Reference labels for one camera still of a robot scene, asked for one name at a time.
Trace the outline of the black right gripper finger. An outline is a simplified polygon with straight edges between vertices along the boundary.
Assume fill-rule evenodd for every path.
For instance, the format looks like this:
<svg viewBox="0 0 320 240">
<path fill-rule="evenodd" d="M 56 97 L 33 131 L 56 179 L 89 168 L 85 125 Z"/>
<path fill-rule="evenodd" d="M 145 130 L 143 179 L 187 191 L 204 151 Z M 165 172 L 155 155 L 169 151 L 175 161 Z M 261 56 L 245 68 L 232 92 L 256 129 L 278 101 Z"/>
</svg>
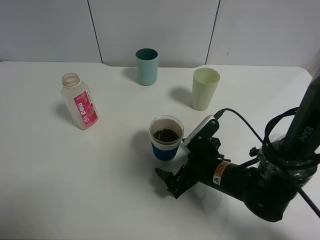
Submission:
<svg viewBox="0 0 320 240">
<path fill-rule="evenodd" d="M 175 199 L 199 182 L 192 164 L 182 166 L 176 174 L 169 172 L 167 178 L 168 192 Z"/>
<path fill-rule="evenodd" d="M 167 187 L 171 187 L 175 184 L 175 176 L 172 172 L 164 171 L 158 167 L 156 167 L 154 171 L 163 180 Z"/>
</svg>

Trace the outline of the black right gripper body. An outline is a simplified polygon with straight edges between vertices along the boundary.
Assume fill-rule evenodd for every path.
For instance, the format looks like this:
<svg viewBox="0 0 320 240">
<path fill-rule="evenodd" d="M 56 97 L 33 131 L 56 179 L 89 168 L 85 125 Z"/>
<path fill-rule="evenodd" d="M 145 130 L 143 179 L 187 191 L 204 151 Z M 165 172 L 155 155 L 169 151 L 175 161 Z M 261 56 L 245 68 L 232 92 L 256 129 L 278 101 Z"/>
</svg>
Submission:
<svg viewBox="0 0 320 240">
<path fill-rule="evenodd" d="M 203 137 L 195 137 L 193 140 L 185 138 L 183 144 L 189 150 L 188 173 L 193 180 L 223 193 L 240 192 L 237 165 L 224 159 L 219 153 L 218 138 L 212 137 L 210 140 Z"/>
</svg>

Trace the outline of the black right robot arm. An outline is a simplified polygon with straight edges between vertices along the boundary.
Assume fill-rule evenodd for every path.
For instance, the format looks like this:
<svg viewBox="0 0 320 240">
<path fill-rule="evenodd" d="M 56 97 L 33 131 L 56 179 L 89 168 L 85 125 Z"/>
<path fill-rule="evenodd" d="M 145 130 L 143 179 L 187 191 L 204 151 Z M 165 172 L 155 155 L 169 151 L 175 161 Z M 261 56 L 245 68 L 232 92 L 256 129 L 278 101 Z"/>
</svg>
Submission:
<svg viewBox="0 0 320 240">
<path fill-rule="evenodd" d="M 242 201 L 256 216 L 277 222 L 289 202 L 300 194 L 318 214 L 317 206 L 303 186 L 317 171 L 320 155 L 320 78 L 314 77 L 298 107 L 271 119 L 260 139 L 261 148 L 253 147 L 251 160 L 240 165 L 220 154 L 220 140 L 214 137 L 224 110 L 206 117 L 183 140 L 189 150 L 187 163 L 173 174 L 156 168 L 174 198 L 197 183 L 202 183 Z"/>
</svg>

